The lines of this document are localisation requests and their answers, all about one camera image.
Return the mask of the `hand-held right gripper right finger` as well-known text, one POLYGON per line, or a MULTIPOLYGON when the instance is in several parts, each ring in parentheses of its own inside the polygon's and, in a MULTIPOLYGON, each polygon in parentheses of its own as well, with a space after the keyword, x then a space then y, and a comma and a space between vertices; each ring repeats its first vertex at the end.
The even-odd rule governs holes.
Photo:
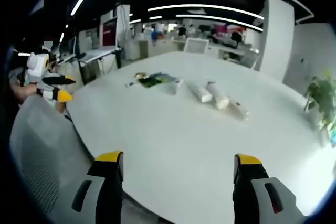
POLYGON ((234 157, 234 223, 302 223, 295 195, 254 156, 234 157))

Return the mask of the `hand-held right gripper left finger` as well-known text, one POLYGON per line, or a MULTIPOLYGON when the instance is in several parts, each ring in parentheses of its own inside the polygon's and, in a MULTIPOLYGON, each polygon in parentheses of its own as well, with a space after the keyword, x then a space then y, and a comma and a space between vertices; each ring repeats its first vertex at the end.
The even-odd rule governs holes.
POLYGON ((71 208, 87 223, 121 223, 123 152, 99 155, 74 195, 71 208))

